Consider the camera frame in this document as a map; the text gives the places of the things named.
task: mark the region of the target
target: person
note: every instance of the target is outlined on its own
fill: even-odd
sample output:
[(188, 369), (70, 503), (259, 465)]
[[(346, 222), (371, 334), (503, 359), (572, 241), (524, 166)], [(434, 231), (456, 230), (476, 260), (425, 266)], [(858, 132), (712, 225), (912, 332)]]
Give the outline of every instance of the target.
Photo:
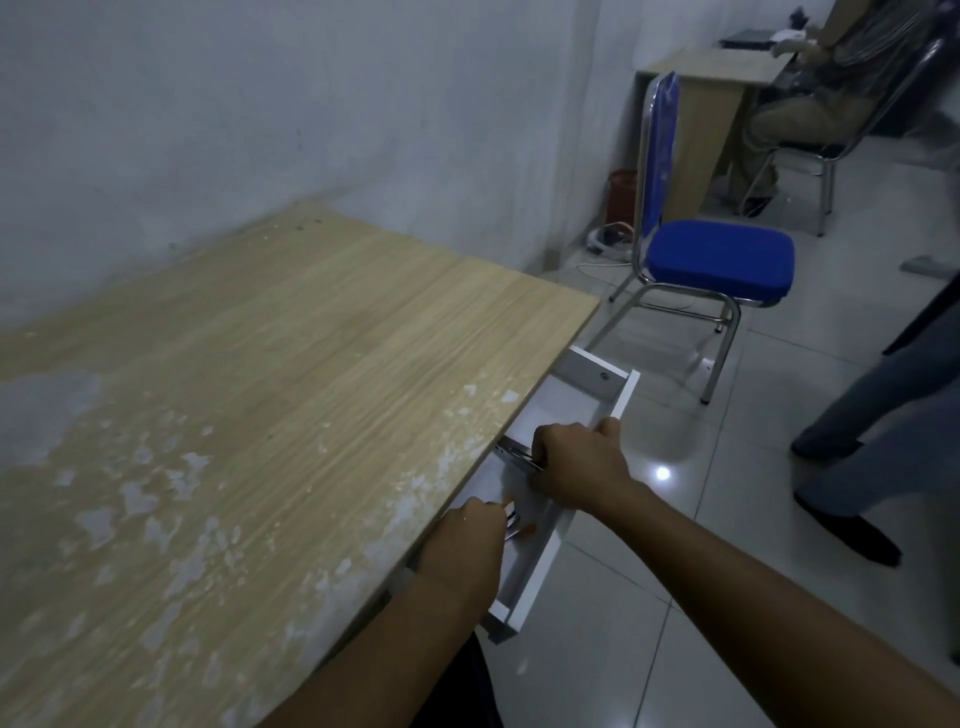
[[(873, 442), (857, 438), (911, 401), (916, 411)], [(888, 567), (901, 552), (862, 514), (882, 500), (960, 483), (960, 303), (861, 377), (794, 440), (794, 454), (832, 463), (795, 500), (854, 551)]]
[(826, 146), (860, 131), (926, 40), (933, 16), (933, 0), (875, 0), (836, 42), (820, 34), (819, 40), (774, 46), (775, 56), (798, 54), (802, 72), (787, 98), (771, 100), (775, 89), (761, 91), (760, 103), (737, 130), (730, 192), (739, 204), (750, 191), (743, 214), (756, 217), (776, 195), (776, 168), (763, 165), (782, 142)]
[[(623, 539), (776, 725), (960, 725), (926, 672), (633, 480), (619, 435), (613, 418), (538, 428), (533, 486)], [(505, 528), (498, 504), (447, 512), (410, 588), (263, 725), (408, 725), (496, 596)]]

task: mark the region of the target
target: blue chair backrest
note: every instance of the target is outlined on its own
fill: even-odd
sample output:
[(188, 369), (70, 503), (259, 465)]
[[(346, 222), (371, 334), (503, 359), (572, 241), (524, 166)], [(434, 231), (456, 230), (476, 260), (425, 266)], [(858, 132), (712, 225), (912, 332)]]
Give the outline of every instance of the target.
[(670, 191), (673, 142), (679, 115), (680, 78), (672, 71), (660, 74), (647, 86), (640, 116), (640, 152), (636, 170), (639, 225), (635, 231), (635, 243), (650, 235), (660, 223)]

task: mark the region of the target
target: blue chair seat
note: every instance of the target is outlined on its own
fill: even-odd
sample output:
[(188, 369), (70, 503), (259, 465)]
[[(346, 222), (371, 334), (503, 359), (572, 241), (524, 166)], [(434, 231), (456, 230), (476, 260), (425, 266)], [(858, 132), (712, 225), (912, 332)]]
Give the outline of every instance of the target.
[(645, 265), (658, 283), (775, 303), (793, 284), (793, 241), (764, 228), (678, 220), (654, 235)]

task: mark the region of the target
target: blue jeans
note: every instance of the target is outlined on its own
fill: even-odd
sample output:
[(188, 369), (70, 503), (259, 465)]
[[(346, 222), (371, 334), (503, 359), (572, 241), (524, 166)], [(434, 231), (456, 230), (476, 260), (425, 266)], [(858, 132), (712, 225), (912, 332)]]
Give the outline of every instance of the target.
[(856, 516), (891, 496), (960, 484), (960, 303), (912, 344), (861, 377), (797, 438), (803, 454), (831, 457), (907, 402), (917, 411), (797, 494), (834, 516)]

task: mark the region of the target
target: open drawer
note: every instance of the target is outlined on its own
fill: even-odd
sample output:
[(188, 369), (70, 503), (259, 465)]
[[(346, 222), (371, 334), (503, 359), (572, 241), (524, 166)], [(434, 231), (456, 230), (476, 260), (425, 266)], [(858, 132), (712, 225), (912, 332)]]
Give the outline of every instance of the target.
[[(620, 417), (638, 379), (637, 372), (624, 372), (591, 353), (570, 347), (506, 434), (529, 448), (540, 425), (580, 422), (593, 426), (605, 417)], [(523, 626), (574, 514), (532, 491), (524, 471), (496, 449), (480, 463), (450, 507), (459, 507), (470, 497), (501, 503), (512, 497), (519, 514), (517, 526), (537, 524), (536, 533), (504, 545), (500, 591), (483, 621), (490, 639), (500, 643)]]

